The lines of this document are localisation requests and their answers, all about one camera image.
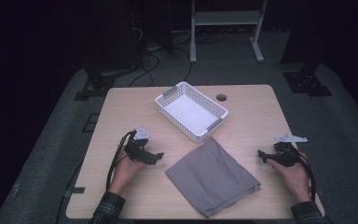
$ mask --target gray carpet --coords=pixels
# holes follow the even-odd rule
[[[255,60],[250,34],[227,35],[213,45],[197,45],[198,61],[192,64],[187,82],[191,85],[269,84],[275,91],[291,131],[306,136],[298,143],[306,152],[317,181],[326,214],[334,223],[358,223],[358,105],[333,71],[320,65],[316,76],[333,96],[309,97],[292,93],[282,72],[299,70],[301,64],[281,65],[288,33],[261,33],[259,45],[265,57]],[[188,52],[188,44],[176,45]],[[182,81],[189,60],[181,51],[159,51],[158,67],[150,72],[154,86],[173,86]],[[145,57],[145,68],[156,64]],[[138,69],[117,79],[115,87],[127,87],[144,72]],[[103,97],[74,101],[87,76],[79,70],[68,83],[62,98],[41,133],[18,178],[18,191],[8,195],[0,211],[0,223],[87,223],[65,217],[66,189],[82,162],[92,133],[83,128],[90,114],[99,113]],[[148,86],[148,75],[132,86]],[[294,223],[293,220],[257,220],[255,223]]]

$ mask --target white plastic basket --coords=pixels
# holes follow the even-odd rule
[[[156,98],[159,112],[199,143],[222,123],[228,111],[186,82]]]

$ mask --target folded towel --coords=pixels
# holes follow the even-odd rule
[[[190,204],[206,217],[260,189],[260,183],[212,137],[165,173]]]

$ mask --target hand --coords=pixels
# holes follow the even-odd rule
[[[306,155],[303,152],[299,151],[299,153],[306,158]],[[300,163],[291,167],[282,166],[271,159],[268,159],[267,163],[281,174],[284,184],[289,189],[290,193],[296,197],[296,200],[299,203],[311,202],[310,178]]]
[[[139,171],[146,167],[146,164],[141,161],[132,161],[127,156],[124,148],[121,149],[117,161],[119,163],[115,167],[108,191],[121,195],[122,190],[133,180]]]

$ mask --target dark jacket sleeve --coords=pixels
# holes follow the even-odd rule
[[[95,209],[89,224],[117,223],[126,200],[115,193],[107,191]]]
[[[327,224],[316,203],[298,203],[292,207],[292,213],[297,224]]]

